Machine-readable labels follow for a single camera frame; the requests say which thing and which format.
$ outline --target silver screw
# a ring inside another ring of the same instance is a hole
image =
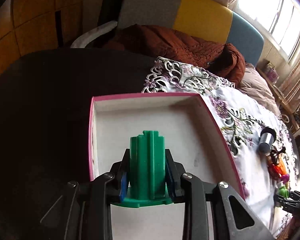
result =
[[[69,187],[74,187],[76,185],[76,182],[74,180],[71,180],[68,182]]]
[[[192,178],[192,174],[189,173],[189,172],[186,172],[186,173],[182,174],[182,177],[183,177],[184,179],[191,179],[191,178]]]
[[[222,188],[227,188],[227,187],[229,187],[229,184],[226,183],[225,181],[222,181],[222,182],[219,182],[219,186]]]
[[[107,176],[109,179],[113,177],[113,174],[111,172],[106,172],[104,176]]]

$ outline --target black table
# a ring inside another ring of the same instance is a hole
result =
[[[141,92],[154,58],[104,49],[28,54],[0,76],[0,224],[28,236],[70,180],[89,180],[92,96]]]

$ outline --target white floral tablecloth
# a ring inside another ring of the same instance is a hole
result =
[[[291,190],[300,191],[295,154],[285,124],[254,99],[234,88],[234,83],[210,72],[158,57],[146,77],[142,92],[199,93],[216,120],[232,153],[245,201],[273,236],[289,223],[292,215],[274,206],[276,181],[270,178],[265,156],[257,153],[261,130],[268,126],[277,133],[274,145],[286,147],[282,155],[290,174]]]

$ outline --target window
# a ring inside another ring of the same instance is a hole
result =
[[[300,37],[300,14],[291,0],[239,0],[238,5],[291,56]]]

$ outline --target chair arm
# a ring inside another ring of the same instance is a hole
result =
[[[117,27],[118,22],[111,21],[107,22],[97,28],[94,28],[77,38],[72,44],[71,48],[85,48],[91,41],[98,38],[99,36],[108,33]]]

